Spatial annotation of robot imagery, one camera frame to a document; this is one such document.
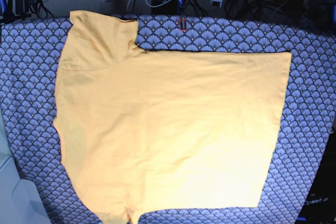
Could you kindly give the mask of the white plastic bin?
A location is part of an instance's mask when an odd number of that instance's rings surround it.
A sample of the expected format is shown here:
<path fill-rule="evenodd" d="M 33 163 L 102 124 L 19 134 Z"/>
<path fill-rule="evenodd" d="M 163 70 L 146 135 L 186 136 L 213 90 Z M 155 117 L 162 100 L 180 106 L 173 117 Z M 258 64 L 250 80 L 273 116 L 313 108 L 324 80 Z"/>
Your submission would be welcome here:
<path fill-rule="evenodd" d="M 1 223 L 50 223 L 37 188 L 21 179 L 1 119 Z"/>

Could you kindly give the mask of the yellow T-shirt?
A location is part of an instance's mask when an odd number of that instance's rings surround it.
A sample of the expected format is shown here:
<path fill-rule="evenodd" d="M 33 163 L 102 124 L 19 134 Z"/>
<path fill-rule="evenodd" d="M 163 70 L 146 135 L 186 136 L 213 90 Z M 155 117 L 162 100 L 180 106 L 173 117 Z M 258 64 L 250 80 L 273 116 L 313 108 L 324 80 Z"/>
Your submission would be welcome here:
<path fill-rule="evenodd" d="M 291 53 L 147 51 L 138 22 L 77 10 L 59 60 L 61 163 L 103 223 L 258 206 Z"/>

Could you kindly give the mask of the red black clamp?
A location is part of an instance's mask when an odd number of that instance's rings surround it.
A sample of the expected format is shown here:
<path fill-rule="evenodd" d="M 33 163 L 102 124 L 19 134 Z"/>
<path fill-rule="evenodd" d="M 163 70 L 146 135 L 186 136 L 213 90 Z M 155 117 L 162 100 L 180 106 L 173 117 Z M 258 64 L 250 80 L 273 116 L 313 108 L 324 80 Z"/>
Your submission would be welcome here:
<path fill-rule="evenodd" d="M 180 16 L 180 17 L 179 17 L 178 24 L 179 24 L 179 29 L 180 29 L 181 31 L 186 31 L 186 30 L 187 30 L 187 21 L 186 21 L 186 18 L 185 18 L 185 17 Z"/>

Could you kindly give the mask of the blue fan-pattern table cloth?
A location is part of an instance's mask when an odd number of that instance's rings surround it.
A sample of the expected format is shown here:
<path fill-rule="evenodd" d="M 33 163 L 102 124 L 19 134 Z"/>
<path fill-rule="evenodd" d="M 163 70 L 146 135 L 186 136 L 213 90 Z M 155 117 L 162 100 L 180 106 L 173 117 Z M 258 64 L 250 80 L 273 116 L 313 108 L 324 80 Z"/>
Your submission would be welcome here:
<path fill-rule="evenodd" d="M 161 210 L 140 223 L 294 223 L 320 166 L 335 117 L 335 36 L 284 25 L 175 16 L 137 16 L 144 49 L 292 53 L 278 141 L 257 208 Z M 1 28 L 1 109 L 19 174 L 37 187 L 52 223 L 98 223 L 61 165 L 53 119 L 58 61 L 68 18 Z"/>

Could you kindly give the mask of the black OpenArm box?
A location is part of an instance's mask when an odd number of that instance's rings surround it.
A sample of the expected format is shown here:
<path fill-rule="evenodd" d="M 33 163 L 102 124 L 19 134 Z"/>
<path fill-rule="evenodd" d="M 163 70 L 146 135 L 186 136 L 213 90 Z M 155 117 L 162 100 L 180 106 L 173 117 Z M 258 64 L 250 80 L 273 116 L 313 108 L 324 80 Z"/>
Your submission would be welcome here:
<path fill-rule="evenodd" d="M 297 223 L 335 223 L 335 134 L 330 134 Z"/>

